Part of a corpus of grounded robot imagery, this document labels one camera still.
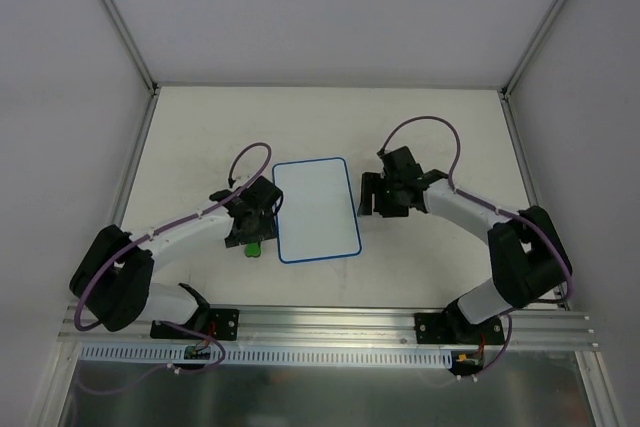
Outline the green black eraser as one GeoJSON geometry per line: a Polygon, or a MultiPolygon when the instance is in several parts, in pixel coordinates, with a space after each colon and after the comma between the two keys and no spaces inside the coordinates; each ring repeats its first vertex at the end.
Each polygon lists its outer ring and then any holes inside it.
{"type": "Polygon", "coordinates": [[[244,255],[247,258],[260,258],[262,255],[262,244],[260,242],[246,244],[244,246],[244,255]]]}

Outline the blue framed whiteboard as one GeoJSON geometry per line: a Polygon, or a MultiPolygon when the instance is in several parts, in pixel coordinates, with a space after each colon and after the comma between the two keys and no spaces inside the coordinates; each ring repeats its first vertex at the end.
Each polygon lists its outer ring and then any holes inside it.
{"type": "Polygon", "coordinates": [[[278,256],[287,265],[357,256],[360,229],[348,166],[342,157],[277,163],[283,192],[276,216],[278,256]]]}

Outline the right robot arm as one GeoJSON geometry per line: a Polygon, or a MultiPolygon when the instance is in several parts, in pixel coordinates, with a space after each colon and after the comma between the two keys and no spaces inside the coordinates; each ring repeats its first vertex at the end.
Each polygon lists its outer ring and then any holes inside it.
{"type": "Polygon", "coordinates": [[[472,234],[489,250],[490,278],[419,326],[419,341],[469,343],[500,316],[570,283],[570,261],[543,208],[510,212],[496,207],[457,188],[451,174],[423,170],[408,147],[379,158],[382,171],[361,176],[359,215],[405,218],[413,210],[431,214],[472,234]]]}

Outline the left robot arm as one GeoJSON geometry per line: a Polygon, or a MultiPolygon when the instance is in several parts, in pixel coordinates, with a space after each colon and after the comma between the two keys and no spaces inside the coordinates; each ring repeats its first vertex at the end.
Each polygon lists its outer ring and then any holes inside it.
{"type": "Polygon", "coordinates": [[[118,332],[136,321],[173,328],[187,338],[212,331],[209,302],[194,287],[154,281],[160,269],[216,242],[228,248],[276,238],[284,193],[263,176],[210,195],[202,209],[135,236],[116,225],[96,235],[69,289],[77,298],[74,326],[118,332]]]}

